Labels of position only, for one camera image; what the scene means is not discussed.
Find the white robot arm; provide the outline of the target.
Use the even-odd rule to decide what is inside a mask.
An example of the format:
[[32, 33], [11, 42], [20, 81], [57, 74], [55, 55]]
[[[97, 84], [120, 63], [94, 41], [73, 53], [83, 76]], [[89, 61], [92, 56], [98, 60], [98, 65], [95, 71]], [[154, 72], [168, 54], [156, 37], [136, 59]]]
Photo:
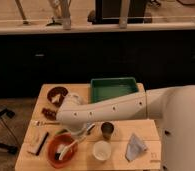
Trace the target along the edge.
[[79, 133], [88, 122], [162, 120], [161, 171], [195, 171], [195, 85], [167, 87], [84, 104], [68, 94], [56, 120]]

